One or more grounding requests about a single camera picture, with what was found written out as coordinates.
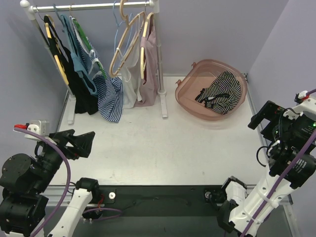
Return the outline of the black white striped tank top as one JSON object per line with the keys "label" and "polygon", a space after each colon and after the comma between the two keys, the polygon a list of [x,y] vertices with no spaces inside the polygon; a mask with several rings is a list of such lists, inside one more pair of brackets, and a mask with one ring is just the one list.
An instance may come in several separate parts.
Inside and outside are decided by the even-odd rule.
{"label": "black white striped tank top", "polygon": [[232,111],[241,99],[242,88],[234,74],[229,71],[222,72],[212,84],[203,88],[195,98],[204,107],[225,115]]}

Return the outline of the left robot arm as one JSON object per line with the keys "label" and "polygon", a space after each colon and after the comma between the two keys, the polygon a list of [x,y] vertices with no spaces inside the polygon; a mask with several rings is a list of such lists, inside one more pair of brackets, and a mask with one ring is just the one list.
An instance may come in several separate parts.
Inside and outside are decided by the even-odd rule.
{"label": "left robot arm", "polygon": [[87,158],[92,149],[95,132],[75,136],[74,130],[41,136],[28,129],[15,128],[42,147],[35,156],[15,154],[2,166],[0,185],[3,200],[0,203],[0,228],[8,237],[35,237],[52,218],[46,217],[48,198],[43,192],[60,168],[65,164],[67,189],[71,179],[69,160]]}

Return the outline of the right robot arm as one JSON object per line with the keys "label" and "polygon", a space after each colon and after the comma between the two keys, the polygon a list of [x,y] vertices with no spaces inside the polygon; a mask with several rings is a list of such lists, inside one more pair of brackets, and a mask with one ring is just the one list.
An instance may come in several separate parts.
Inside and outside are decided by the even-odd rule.
{"label": "right robot arm", "polygon": [[260,225],[280,202],[301,187],[316,171],[311,152],[316,147],[316,99],[298,99],[293,108],[283,108],[267,101],[248,124],[250,129],[266,119],[261,131],[270,141],[268,163],[259,182],[248,193],[246,185],[232,176],[219,189],[224,203],[217,222],[228,233],[254,237]]}

